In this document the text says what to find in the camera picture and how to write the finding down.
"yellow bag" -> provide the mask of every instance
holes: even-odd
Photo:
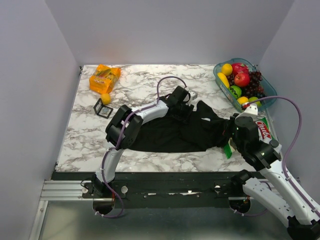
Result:
[[[108,94],[114,88],[121,75],[121,68],[100,64],[89,79],[90,89],[99,94]]]

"lemon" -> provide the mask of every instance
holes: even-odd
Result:
[[[242,97],[239,97],[237,101],[242,105],[242,104],[248,103],[249,99],[246,96],[242,96]]]
[[[222,68],[221,68],[221,72],[226,76],[231,75],[232,74],[232,66],[231,66],[231,64],[229,64],[229,63],[224,64],[222,66]]]
[[[228,82],[228,79],[226,77],[226,75],[224,75],[222,72],[218,72],[218,77],[220,78],[221,82],[223,82],[223,84],[226,86],[226,88],[228,89],[230,87],[230,84]]]
[[[100,98],[104,105],[108,105],[109,103],[111,103],[111,97],[109,93],[101,94]]]

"apple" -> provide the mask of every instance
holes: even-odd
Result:
[[[245,87],[250,83],[250,77],[247,73],[240,72],[234,77],[234,84],[238,87]]]
[[[248,66],[241,62],[234,63],[231,66],[232,66],[232,73],[234,76],[236,76],[239,73],[249,74]]]

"red and white label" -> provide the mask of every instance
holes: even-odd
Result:
[[[259,128],[259,136],[260,138],[262,139],[265,139],[265,138],[269,138],[271,139],[271,134],[267,128],[267,125],[263,122],[263,121],[256,121],[255,122],[257,125],[258,125],[258,128]]]

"marble table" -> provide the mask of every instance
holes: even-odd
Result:
[[[190,90],[198,93],[194,101],[202,100],[218,114],[229,118],[236,109],[215,83],[214,65],[114,65],[120,67],[121,77],[110,93],[114,108],[109,119],[95,114],[93,106],[100,95],[89,89],[89,78],[96,65],[85,65],[79,80],[64,141],[56,165],[57,172],[95,172],[106,151],[105,129],[122,105],[139,107],[156,98],[158,81],[165,76],[182,78]],[[166,79],[161,83],[160,95],[171,93],[178,80]],[[157,153],[124,151],[117,172],[233,172],[254,168],[241,155],[233,153],[227,159],[223,150],[213,147],[203,152]]]

